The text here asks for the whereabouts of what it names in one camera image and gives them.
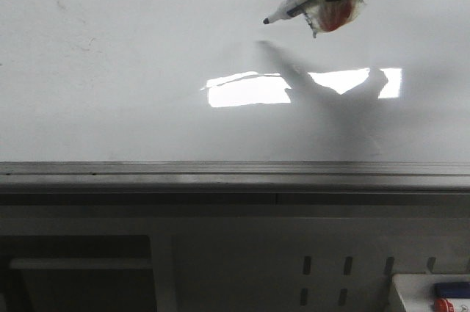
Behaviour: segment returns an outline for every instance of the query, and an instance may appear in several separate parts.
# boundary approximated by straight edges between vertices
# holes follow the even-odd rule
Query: plastic wrapper
[[[304,17],[314,33],[332,32],[353,21],[365,6],[364,0],[324,1],[304,7]]]

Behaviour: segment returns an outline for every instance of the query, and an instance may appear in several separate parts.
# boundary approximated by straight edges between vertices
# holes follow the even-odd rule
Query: marker
[[[285,0],[279,8],[263,21],[264,24],[275,23],[279,20],[289,20],[305,12],[306,7],[318,5],[325,0]]]

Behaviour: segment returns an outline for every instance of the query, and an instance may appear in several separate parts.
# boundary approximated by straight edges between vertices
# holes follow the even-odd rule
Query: blue marker cap
[[[470,282],[434,284],[435,295],[444,299],[470,299]]]

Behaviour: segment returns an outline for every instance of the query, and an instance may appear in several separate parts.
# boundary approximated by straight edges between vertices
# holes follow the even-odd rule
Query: white surface
[[[470,281],[470,275],[397,274],[393,277],[391,312],[433,312],[434,284]]]
[[[316,40],[262,24],[281,1],[0,0],[0,161],[470,159],[470,0],[365,0]],[[342,95],[306,78],[366,68]]]

